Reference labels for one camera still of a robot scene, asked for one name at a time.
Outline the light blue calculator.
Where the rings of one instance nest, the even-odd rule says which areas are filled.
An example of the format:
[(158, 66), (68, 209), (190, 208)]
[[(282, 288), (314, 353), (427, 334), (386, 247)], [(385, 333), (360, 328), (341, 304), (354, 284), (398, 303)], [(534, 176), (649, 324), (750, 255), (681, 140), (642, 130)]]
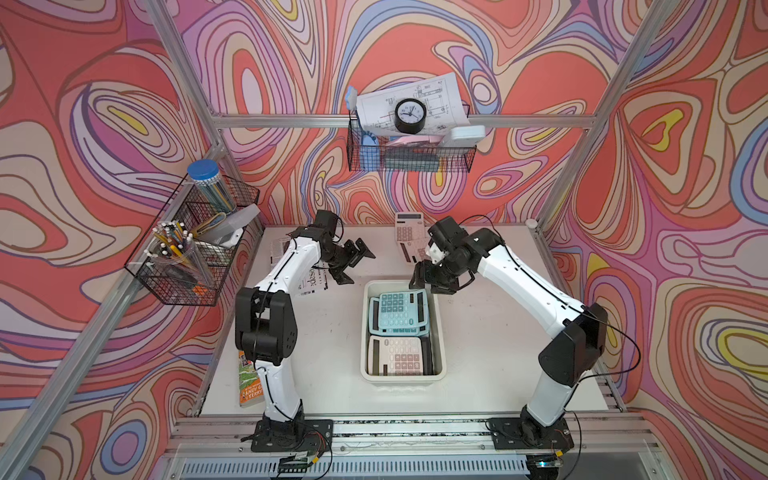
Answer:
[(424, 289), (388, 292), (379, 297), (382, 336), (426, 336), (430, 330), (428, 295)]
[(379, 298), (372, 297), (369, 299), (368, 304), (368, 333), (370, 335), (379, 335)]

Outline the black calculator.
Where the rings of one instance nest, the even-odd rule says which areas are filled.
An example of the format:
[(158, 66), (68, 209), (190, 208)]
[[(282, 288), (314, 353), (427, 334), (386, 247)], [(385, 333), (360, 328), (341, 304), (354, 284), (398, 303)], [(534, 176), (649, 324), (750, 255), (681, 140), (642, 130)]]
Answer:
[(434, 374), (434, 357), (432, 353), (432, 343), (428, 336), (420, 337), (422, 352), (422, 374), (432, 376)]

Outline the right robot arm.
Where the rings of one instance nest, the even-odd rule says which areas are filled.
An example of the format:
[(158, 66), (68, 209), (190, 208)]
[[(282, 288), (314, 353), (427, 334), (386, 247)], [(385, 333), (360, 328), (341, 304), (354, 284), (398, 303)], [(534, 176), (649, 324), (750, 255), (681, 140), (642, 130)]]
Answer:
[(605, 350), (607, 312), (571, 297), (530, 268), (491, 228), (465, 230), (452, 217), (428, 229), (428, 258), (416, 264), (411, 287), (426, 285), (436, 294), (453, 295), (464, 288), (467, 274), (491, 281), (523, 306), (549, 335), (540, 352), (541, 375), (518, 418), (517, 436), (530, 447), (542, 447), (560, 423), (580, 381)]

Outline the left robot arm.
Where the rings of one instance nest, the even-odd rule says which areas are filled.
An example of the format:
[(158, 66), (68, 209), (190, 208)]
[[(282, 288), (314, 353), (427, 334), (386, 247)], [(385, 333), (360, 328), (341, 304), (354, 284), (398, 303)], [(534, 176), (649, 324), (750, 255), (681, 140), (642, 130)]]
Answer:
[(235, 298), (235, 346), (259, 376), (267, 402), (262, 424), (270, 433), (300, 435), (305, 428), (289, 361), (298, 340), (291, 293), (320, 264), (337, 284), (352, 284), (346, 270), (375, 257), (361, 239), (341, 243), (339, 224), (337, 214), (318, 211), (310, 224), (289, 234), (287, 250), (266, 277)]

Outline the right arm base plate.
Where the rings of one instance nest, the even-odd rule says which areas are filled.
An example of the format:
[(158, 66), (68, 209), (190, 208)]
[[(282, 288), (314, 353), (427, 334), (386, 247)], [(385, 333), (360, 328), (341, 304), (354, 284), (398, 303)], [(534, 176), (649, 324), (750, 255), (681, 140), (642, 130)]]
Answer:
[(497, 451), (546, 450), (568, 452), (574, 447), (567, 421), (561, 416), (551, 426), (521, 417), (497, 417), (485, 422)]

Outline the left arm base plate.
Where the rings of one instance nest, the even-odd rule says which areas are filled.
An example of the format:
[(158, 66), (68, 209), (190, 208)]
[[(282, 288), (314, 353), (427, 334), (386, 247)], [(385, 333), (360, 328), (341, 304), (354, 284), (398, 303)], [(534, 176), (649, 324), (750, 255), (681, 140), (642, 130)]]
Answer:
[(278, 422), (264, 417), (250, 436), (242, 438), (255, 453), (320, 453), (332, 445), (334, 422), (329, 419)]

